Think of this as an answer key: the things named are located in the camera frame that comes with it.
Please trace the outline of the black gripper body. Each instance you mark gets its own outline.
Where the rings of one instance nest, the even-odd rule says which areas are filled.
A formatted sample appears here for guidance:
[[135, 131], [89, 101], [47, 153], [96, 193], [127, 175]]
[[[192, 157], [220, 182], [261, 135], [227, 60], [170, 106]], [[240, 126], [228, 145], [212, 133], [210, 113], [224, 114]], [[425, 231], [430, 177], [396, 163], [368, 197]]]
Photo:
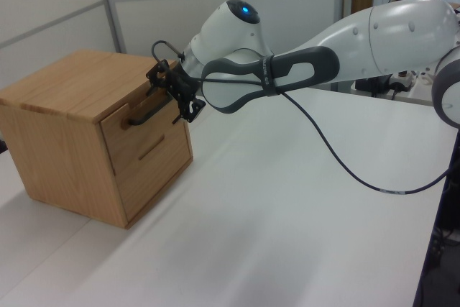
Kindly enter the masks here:
[[177, 102], [191, 102], [196, 98], [198, 82], [176, 65], [167, 72], [167, 91]]

